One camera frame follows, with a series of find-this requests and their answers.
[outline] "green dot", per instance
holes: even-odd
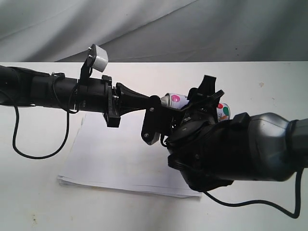
[[[229,115],[230,115],[229,109],[228,109],[227,107],[224,107],[224,108],[222,109],[222,111],[223,111],[223,113],[224,113],[226,116],[229,116]]]

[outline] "white table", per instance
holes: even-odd
[[[78,78],[79,63],[6,63],[43,72],[65,72]],[[308,62],[109,64],[106,75],[147,95],[186,94],[204,74],[216,76],[222,102],[231,115],[274,112],[283,117],[308,117]],[[228,208],[205,195],[172,198],[117,190],[60,186],[56,180],[69,154],[84,113],[71,116],[67,145],[55,157],[29,160],[12,149],[15,114],[0,107],[0,230],[307,230],[308,177],[303,175],[302,212],[297,220],[265,205]],[[49,108],[20,109],[18,147],[33,155],[49,154],[61,144],[65,112]],[[241,202],[267,199],[294,209],[294,177],[287,182],[235,182],[212,192],[219,199]]]

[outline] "white backdrop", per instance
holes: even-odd
[[[307,0],[0,0],[0,61],[308,60]]]

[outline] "metal bolt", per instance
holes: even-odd
[[[189,121],[191,118],[190,117],[187,117],[187,118],[185,118],[183,121],[184,122],[187,122],[187,121]]]

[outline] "white paper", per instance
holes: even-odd
[[[102,114],[87,113],[72,152],[58,176],[61,184],[104,187],[176,197],[201,196],[167,165],[168,151],[141,139],[144,112],[122,116],[107,128]]]

